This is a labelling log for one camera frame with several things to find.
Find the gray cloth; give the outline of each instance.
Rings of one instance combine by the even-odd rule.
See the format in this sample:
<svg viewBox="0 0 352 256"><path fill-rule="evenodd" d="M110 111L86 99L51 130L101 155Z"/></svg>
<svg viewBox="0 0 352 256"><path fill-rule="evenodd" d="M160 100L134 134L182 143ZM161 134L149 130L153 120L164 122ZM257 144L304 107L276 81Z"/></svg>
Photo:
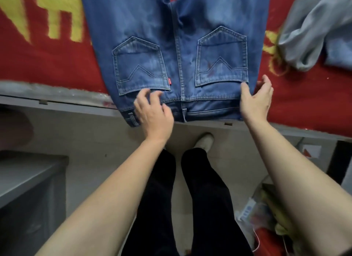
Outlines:
<svg viewBox="0 0 352 256"><path fill-rule="evenodd" d="M284 23L278 47L289 65L308 71L317 62L325 37L350 23L352 0L295 0ZM352 51L349 56L352 62Z"/></svg>

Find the leg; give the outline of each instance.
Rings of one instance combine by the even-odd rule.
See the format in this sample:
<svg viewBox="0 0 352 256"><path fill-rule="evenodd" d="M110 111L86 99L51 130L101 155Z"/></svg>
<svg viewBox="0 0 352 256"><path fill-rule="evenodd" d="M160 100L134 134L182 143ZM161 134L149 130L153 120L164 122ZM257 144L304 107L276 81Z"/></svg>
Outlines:
<svg viewBox="0 0 352 256"><path fill-rule="evenodd" d="M192 256L253 255L237 225L230 192L202 148L186 151L182 172L193 200Z"/></svg>
<svg viewBox="0 0 352 256"><path fill-rule="evenodd" d="M140 201L122 256L178 256L171 221L175 157L163 150Z"/></svg>

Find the floor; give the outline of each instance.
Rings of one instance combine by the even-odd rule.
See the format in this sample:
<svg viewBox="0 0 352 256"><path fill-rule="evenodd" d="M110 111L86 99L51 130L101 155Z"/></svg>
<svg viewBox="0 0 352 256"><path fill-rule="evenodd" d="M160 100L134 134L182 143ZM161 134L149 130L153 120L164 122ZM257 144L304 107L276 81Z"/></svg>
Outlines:
<svg viewBox="0 0 352 256"><path fill-rule="evenodd" d="M67 215L86 199L140 144L141 128L130 128L123 119L89 114L20 108L34 126L34 138L21 151L68 155ZM267 171L248 131L215 129L175 124L167 149L178 163L172 196L172 217L177 248L191 248L191 196L182 176L180 159L199 135L211 132L215 142L208 153L213 168L227 184L234 210L242 210ZM294 145L299 137L287 137ZM334 141L305 139L306 144L322 145L314 162L326 170Z"/></svg>

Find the blue jeans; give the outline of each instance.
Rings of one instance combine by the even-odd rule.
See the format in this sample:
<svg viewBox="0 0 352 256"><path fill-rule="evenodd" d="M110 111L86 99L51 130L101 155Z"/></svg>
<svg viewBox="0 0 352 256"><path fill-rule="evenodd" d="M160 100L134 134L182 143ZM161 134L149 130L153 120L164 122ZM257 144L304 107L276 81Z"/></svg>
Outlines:
<svg viewBox="0 0 352 256"><path fill-rule="evenodd" d="M139 90L162 90L176 121L240 119L251 92L269 0L82 0L112 100L131 126Z"/></svg>

